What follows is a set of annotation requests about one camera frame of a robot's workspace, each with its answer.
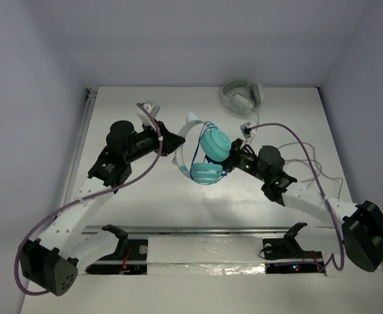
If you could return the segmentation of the teal cat-ear headphones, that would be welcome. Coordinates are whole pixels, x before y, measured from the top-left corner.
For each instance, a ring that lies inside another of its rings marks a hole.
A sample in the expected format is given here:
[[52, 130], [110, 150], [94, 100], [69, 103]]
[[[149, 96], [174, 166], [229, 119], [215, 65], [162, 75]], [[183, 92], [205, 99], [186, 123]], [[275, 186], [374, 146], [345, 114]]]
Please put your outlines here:
[[218, 183], [227, 175], [222, 162], [229, 157], [231, 140], [213, 122], [202, 120], [194, 113], [188, 113], [186, 123], [178, 135], [187, 138], [189, 132], [197, 126], [202, 126], [197, 140], [190, 166], [186, 166], [183, 147], [175, 150], [173, 164], [185, 177], [200, 185]]

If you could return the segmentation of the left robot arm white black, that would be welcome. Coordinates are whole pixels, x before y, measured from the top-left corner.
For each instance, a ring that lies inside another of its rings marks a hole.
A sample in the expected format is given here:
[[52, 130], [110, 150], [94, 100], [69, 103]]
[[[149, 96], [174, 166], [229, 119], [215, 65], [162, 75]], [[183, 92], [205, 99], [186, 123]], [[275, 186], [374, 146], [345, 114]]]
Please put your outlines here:
[[94, 262], [108, 255], [120, 258], [127, 252], [127, 232], [112, 224], [87, 240], [79, 237], [119, 190], [144, 178], [161, 157], [186, 141], [161, 121], [142, 127], [136, 132], [129, 121], [113, 123], [104, 149], [73, 201], [42, 219], [24, 237], [14, 260], [14, 280], [21, 292], [61, 296]]

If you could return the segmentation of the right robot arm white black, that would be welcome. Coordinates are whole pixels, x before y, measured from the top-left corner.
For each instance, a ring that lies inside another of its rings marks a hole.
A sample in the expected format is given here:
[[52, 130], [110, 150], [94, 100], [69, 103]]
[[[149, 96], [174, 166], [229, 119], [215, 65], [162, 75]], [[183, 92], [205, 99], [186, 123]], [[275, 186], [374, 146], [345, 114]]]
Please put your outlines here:
[[265, 197], [283, 207], [301, 211], [321, 222], [294, 224], [282, 237], [263, 242], [266, 260], [306, 259], [311, 252], [348, 258], [363, 271], [374, 272], [383, 262], [383, 213], [375, 203], [350, 203], [327, 198], [284, 170], [277, 148], [258, 153], [241, 139], [232, 142], [226, 170], [239, 169], [263, 182]]

